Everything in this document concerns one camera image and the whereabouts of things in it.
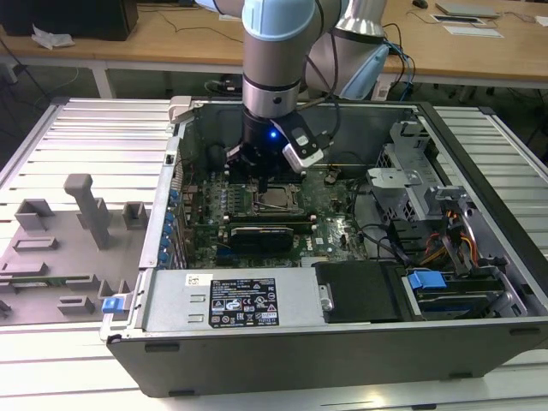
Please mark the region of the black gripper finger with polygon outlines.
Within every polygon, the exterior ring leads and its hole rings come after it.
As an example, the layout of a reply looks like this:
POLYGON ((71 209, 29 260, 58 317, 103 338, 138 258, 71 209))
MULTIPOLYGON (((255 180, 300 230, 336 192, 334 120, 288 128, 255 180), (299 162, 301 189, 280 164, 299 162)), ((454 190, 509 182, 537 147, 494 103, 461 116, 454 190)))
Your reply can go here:
POLYGON ((227 152, 230 172, 241 182, 253 184, 258 193, 265 192, 265 155, 250 144, 239 144, 227 152))

